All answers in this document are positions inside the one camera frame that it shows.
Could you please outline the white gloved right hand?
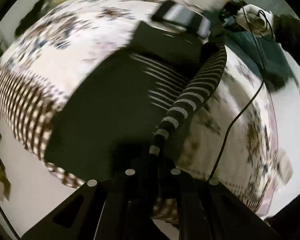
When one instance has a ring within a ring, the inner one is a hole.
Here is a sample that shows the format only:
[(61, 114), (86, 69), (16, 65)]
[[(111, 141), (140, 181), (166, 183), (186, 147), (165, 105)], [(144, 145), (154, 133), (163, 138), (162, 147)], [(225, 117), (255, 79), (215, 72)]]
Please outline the white gloved right hand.
[(239, 9), (236, 22), (255, 37), (274, 35), (274, 14), (253, 4)]

